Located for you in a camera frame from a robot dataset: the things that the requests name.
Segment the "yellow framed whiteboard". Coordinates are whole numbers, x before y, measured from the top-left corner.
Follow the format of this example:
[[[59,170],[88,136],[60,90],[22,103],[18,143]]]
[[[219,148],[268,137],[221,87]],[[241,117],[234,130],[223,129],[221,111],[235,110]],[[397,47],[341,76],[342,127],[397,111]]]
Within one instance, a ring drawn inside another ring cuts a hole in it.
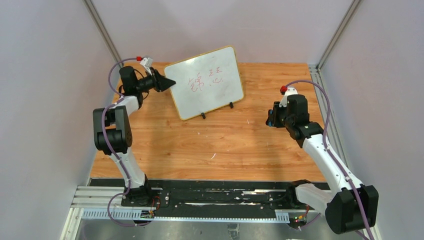
[[[245,96],[235,48],[224,46],[164,67],[181,120],[204,115]]]

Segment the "blue black eraser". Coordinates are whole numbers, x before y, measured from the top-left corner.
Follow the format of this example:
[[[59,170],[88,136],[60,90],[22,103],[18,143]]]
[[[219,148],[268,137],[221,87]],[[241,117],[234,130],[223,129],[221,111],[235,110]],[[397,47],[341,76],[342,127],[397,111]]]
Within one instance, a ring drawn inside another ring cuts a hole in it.
[[[267,119],[265,121],[265,124],[269,127],[273,126],[273,110],[269,109],[267,112]]]

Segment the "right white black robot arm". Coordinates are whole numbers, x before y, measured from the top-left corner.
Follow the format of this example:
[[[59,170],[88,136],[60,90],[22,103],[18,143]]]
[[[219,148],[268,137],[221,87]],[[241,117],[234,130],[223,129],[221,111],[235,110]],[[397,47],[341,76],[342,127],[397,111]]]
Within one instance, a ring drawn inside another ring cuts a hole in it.
[[[334,152],[324,129],[319,123],[310,121],[304,95],[286,94],[281,101],[274,102],[266,124],[285,128],[314,160],[330,188],[330,192],[325,192],[308,180],[294,181],[285,194],[292,207],[304,204],[315,209],[338,235],[375,226],[379,200],[377,189],[363,184]]]

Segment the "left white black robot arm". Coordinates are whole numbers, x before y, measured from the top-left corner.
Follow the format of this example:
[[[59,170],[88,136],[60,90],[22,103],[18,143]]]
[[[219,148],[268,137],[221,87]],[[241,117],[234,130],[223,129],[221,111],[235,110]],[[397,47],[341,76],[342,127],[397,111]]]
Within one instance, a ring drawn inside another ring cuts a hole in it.
[[[115,103],[93,110],[93,139],[97,150],[109,156],[124,179],[122,205],[147,206],[154,194],[147,175],[138,166],[131,149],[133,134],[129,116],[138,111],[144,101],[144,93],[150,90],[164,92],[176,84],[150,67],[146,77],[138,78],[136,69],[125,66],[119,70],[122,88]]]

